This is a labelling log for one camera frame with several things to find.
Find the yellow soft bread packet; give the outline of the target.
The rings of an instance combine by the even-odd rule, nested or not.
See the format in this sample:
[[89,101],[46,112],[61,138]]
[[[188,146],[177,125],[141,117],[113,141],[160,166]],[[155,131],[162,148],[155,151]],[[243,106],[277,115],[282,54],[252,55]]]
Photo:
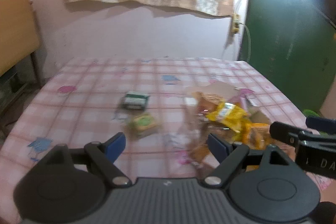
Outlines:
[[269,133],[269,124],[245,122],[242,130],[235,135],[234,142],[240,142],[251,149],[264,150],[272,143]]

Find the small yellow snack packet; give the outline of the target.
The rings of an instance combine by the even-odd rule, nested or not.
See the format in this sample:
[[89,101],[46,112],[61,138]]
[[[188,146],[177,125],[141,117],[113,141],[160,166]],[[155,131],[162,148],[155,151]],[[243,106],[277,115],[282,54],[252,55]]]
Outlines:
[[208,113],[206,118],[211,122],[218,122],[236,133],[240,133],[248,113],[239,106],[223,102],[214,112]]

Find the green label biscuit pack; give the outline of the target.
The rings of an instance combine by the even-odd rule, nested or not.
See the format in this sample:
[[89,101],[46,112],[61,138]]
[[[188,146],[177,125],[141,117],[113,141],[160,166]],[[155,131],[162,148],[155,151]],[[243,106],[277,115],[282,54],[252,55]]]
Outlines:
[[144,138],[159,131],[159,123],[150,113],[142,113],[131,117],[127,121],[126,127],[133,139]]

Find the red bean bread clear pack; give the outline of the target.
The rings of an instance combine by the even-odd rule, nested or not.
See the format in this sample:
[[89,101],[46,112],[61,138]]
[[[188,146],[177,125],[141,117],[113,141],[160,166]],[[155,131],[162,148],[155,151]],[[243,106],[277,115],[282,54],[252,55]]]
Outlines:
[[214,112],[217,107],[225,102],[222,96],[213,93],[193,92],[191,96],[196,102],[190,107],[192,114],[207,115]]

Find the dark green snack packet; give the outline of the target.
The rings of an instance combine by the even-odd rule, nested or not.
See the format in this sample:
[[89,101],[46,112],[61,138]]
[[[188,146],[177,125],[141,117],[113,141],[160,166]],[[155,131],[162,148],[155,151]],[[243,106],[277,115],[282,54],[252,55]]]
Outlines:
[[127,92],[121,100],[121,106],[128,110],[145,110],[150,95],[139,92]]

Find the purple snack packet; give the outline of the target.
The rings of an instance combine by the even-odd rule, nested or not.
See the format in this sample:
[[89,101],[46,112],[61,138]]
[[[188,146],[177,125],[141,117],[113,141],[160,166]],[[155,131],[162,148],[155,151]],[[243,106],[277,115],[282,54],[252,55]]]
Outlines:
[[238,94],[236,96],[231,97],[228,100],[228,103],[235,104],[242,109],[247,109],[247,99],[246,95],[250,93],[248,89],[240,89],[238,90]]

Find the brown cake clear wrapper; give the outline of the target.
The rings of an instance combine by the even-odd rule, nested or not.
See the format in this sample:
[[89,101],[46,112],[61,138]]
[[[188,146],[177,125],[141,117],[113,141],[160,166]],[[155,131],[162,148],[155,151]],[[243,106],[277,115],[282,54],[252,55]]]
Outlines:
[[212,165],[212,162],[207,162],[210,150],[207,144],[209,133],[204,129],[206,125],[206,119],[200,115],[188,114],[186,116],[186,121],[179,132],[181,152],[178,159],[180,164],[190,164],[197,169]]

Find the green plastic basket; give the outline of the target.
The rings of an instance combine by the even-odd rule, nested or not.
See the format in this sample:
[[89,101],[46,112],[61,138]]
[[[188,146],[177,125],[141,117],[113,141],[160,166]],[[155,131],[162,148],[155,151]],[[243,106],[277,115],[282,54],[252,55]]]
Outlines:
[[302,113],[306,117],[321,117],[317,112],[309,109],[304,109]]

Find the shallow cardboard box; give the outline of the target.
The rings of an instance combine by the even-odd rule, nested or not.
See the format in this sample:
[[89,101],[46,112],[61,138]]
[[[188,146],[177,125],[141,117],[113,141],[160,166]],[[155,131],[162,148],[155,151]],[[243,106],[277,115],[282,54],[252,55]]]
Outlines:
[[270,120],[250,89],[223,82],[188,86],[183,100],[201,145],[211,133],[228,143],[240,142],[252,149],[264,149],[274,142],[269,133]]

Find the pink checkered tablecloth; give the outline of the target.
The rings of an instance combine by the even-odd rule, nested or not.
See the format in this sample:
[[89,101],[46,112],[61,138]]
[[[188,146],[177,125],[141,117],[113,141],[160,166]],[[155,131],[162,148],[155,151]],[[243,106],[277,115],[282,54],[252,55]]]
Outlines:
[[74,59],[1,149],[1,223],[332,223],[335,135],[245,61]]

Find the green door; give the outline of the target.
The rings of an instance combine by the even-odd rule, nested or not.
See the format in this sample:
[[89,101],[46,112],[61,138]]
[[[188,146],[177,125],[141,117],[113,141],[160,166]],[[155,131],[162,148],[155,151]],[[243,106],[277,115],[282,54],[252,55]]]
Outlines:
[[249,0],[239,59],[300,110],[319,111],[335,79],[335,24],[323,0]]

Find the wicker chair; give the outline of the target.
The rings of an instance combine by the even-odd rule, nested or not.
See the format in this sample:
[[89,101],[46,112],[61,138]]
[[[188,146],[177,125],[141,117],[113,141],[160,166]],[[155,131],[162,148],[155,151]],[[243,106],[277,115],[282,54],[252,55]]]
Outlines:
[[42,87],[36,51],[41,46],[32,2],[1,0],[1,75],[30,57],[37,84]]

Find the yellow wall socket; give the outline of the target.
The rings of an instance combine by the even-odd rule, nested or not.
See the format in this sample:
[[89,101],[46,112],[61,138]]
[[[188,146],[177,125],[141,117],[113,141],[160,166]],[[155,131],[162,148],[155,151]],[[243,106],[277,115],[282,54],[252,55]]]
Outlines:
[[240,15],[239,14],[233,14],[232,16],[232,28],[231,32],[232,34],[238,34],[240,31]]

